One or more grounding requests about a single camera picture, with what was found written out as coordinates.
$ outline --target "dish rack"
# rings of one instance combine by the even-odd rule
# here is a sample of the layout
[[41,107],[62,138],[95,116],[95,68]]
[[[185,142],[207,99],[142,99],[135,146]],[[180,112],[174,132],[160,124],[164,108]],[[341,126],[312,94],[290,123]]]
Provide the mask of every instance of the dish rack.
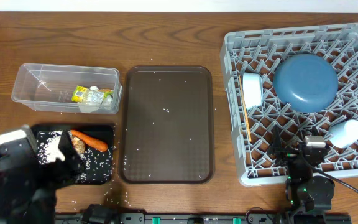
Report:
[[[335,69],[339,90],[334,101],[318,113],[300,113],[281,102],[273,88],[276,68],[296,54],[315,54]],[[226,34],[220,53],[224,88],[229,101],[232,143],[239,182],[245,186],[284,183],[287,168],[266,154],[272,129],[281,130],[284,146],[295,146],[316,127],[329,144],[317,168],[334,177],[358,176],[358,141],[346,149],[334,147],[330,126],[358,120],[358,23],[267,29]],[[258,73],[263,82],[262,106],[248,112],[252,142],[248,141],[238,76]]]

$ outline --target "orange carrot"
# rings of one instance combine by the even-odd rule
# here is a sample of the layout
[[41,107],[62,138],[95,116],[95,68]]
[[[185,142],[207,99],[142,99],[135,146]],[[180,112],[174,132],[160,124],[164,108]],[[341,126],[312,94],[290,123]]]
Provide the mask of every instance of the orange carrot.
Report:
[[78,137],[80,140],[84,141],[85,144],[101,151],[105,152],[107,151],[107,148],[109,147],[106,143],[100,141],[99,139],[93,138],[91,136],[87,136],[84,133],[81,133],[79,131],[70,130],[71,134]]

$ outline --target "blue bowl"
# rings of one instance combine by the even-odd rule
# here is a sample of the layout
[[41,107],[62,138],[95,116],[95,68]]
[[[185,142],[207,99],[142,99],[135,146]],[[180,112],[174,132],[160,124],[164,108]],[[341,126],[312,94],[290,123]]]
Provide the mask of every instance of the blue bowl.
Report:
[[333,67],[312,54],[287,59],[276,69],[273,86],[278,98],[291,108],[312,113],[325,109],[335,99],[338,80]]

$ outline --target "white cup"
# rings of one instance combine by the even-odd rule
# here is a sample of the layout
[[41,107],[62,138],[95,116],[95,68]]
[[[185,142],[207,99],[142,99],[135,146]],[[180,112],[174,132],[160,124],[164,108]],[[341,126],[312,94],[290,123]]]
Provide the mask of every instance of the white cup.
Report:
[[247,110],[262,105],[263,87],[259,74],[244,73],[242,76],[242,92]]
[[358,121],[351,119],[334,125],[329,128],[328,133],[333,135],[329,140],[334,146],[347,148],[358,140]]

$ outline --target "chopstick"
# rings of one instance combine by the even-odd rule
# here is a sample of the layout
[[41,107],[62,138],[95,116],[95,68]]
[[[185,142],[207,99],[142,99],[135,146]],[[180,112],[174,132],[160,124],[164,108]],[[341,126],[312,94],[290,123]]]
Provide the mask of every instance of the chopstick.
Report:
[[249,129],[249,123],[248,123],[248,112],[247,112],[247,107],[246,107],[246,103],[244,101],[244,94],[242,92],[242,84],[241,84],[241,77],[239,75],[239,87],[240,87],[240,92],[241,92],[241,100],[242,100],[242,110],[244,110],[244,116],[246,117],[246,127],[247,127],[247,135],[248,135],[248,140],[249,142],[252,142],[252,138],[251,138],[251,131]]

